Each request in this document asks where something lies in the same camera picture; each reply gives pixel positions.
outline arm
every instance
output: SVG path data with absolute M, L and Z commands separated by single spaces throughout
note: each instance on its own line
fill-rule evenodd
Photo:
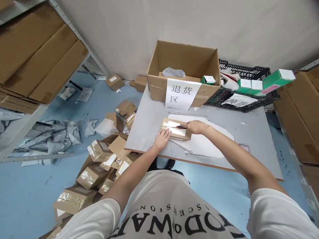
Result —
M 246 178 L 251 195 L 258 188 L 271 188 L 287 194 L 261 162 L 212 126 L 199 120 L 181 126 L 188 128 L 193 134 L 202 134 L 208 138 L 228 162 Z
M 172 132 L 168 129 L 166 131 L 160 131 L 155 138 L 153 146 L 121 174 L 114 185 L 100 200 L 106 198 L 114 199 L 120 205 L 121 213 L 123 213 L 131 193 L 145 176 L 159 152 L 165 148 L 171 134 Z

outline table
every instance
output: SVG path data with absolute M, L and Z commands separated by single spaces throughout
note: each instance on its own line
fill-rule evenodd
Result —
M 249 113 L 211 106 L 202 106 L 197 110 L 190 107 L 188 111 L 165 108 L 165 102 L 151 100 L 148 87 L 146 87 L 125 149 L 138 153 L 146 152 L 152 146 L 161 122 L 170 114 L 169 112 L 208 116 L 208 120 L 227 129 L 237 143 L 248 145 L 250 153 L 265 165 L 278 180 L 283 181 L 263 107 Z M 225 158 L 187 156 L 184 151 L 183 148 L 169 141 L 159 156 L 236 172 Z

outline black plastic crate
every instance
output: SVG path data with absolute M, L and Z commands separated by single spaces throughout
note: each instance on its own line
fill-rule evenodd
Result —
M 221 59 L 219 59 L 219 68 L 221 70 L 232 68 L 232 71 L 231 71 L 232 74 L 238 73 L 240 75 L 240 78 L 248 79 L 248 80 L 262 80 L 265 77 L 270 75 L 269 68 L 260 67 L 260 66 L 255 66 L 252 68 L 252 67 L 246 67 L 246 66 L 233 65 L 233 64 L 229 64 L 228 61 L 221 60 Z M 222 105 L 222 103 L 228 100 L 230 97 L 232 97 L 234 93 L 258 99 L 258 101 L 243 107 L 236 107 L 230 104 Z M 209 100 L 204 105 L 247 113 L 259 107 L 269 105 L 279 99 L 280 97 L 277 91 L 272 91 L 266 96 L 258 97 L 258 96 L 244 94 L 244 93 L 233 92 L 230 89 L 226 89 L 226 88 L 220 88 L 212 97 L 209 98 Z

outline white wall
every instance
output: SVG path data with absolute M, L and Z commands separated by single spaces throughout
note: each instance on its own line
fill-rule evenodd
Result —
M 57 0 L 111 73 L 146 73 L 157 39 L 218 48 L 246 66 L 296 69 L 319 54 L 317 0 Z

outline white t-shirt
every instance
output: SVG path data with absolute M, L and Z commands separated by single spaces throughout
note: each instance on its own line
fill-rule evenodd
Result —
M 118 225 L 120 216 L 114 199 L 101 200 L 74 215 L 56 239 L 246 238 L 185 177 L 168 170 L 148 172 Z M 247 229 L 252 239 L 319 238 L 318 228 L 294 200 L 267 188 L 251 196 Z

